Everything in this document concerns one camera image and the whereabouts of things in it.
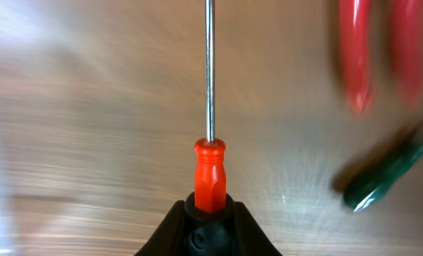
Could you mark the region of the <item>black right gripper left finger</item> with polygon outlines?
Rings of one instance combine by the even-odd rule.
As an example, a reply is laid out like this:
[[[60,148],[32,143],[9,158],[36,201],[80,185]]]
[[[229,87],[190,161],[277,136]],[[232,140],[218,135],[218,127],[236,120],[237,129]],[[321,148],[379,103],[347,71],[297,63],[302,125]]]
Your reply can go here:
[[[134,256],[181,256],[185,254],[185,201],[176,201],[159,227]]]

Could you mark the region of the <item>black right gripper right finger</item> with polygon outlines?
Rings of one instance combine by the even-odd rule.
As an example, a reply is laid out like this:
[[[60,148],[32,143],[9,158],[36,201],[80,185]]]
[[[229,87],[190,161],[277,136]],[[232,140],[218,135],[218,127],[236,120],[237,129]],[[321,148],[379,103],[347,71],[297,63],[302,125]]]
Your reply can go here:
[[[282,256],[264,234],[244,203],[235,203],[235,256]]]

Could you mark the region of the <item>red black screwdriver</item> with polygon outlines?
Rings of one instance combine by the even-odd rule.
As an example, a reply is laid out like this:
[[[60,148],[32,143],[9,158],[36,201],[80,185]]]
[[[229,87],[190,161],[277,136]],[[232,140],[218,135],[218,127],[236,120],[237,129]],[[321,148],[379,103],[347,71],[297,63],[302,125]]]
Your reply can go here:
[[[225,142],[215,137],[215,2],[204,1],[205,137],[195,145],[194,192],[186,199],[189,255],[231,255],[232,206],[227,203]]]

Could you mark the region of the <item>green round object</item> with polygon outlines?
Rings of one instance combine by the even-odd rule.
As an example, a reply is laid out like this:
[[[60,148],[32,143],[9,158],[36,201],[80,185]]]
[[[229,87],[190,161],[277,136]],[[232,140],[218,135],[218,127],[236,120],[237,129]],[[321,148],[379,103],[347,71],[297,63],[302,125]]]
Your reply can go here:
[[[343,204],[358,213],[377,203],[422,157],[423,122],[350,180],[343,191]]]

